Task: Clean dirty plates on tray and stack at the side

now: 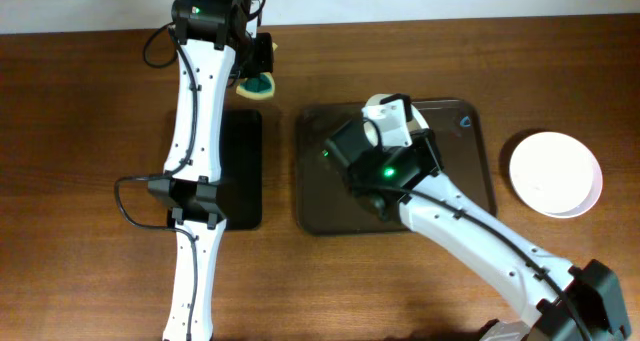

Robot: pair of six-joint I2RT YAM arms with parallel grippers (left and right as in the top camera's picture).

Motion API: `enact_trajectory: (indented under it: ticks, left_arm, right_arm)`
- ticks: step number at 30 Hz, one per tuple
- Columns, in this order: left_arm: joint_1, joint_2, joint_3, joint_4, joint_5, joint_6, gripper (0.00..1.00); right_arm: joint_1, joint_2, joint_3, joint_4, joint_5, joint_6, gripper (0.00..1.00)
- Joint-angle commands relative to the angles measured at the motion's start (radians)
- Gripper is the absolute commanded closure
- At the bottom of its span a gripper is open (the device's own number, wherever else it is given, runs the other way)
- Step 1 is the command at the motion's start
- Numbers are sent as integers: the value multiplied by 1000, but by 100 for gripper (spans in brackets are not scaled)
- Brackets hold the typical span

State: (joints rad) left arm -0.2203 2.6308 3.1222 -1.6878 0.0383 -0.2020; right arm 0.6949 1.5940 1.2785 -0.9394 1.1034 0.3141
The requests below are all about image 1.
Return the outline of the green yellow sponge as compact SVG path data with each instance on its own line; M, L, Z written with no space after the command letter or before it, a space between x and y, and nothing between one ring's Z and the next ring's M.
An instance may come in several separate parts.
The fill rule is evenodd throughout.
M237 87L236 93L250 100L263 101L274 97L275 81L270 72L243 80Z

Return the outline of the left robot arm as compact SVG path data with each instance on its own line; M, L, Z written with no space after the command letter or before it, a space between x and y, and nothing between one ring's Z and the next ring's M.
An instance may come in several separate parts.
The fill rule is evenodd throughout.
M266 0L175 0L166 25L180 81L172 146L150 192L169 209L177 258L162 337L209 340L216 258L227 218L216 196L221 124L230 80L273 66L271 38L258 33Z

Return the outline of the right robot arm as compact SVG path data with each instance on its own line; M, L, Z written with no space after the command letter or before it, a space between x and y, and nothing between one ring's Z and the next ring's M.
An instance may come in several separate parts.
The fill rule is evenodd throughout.
M324 143L362 205L443 247L493 287L519 319L484 340L628 340L617 275L598 260L578 268L471 201L444 173L433 130L405 94L377 94Z

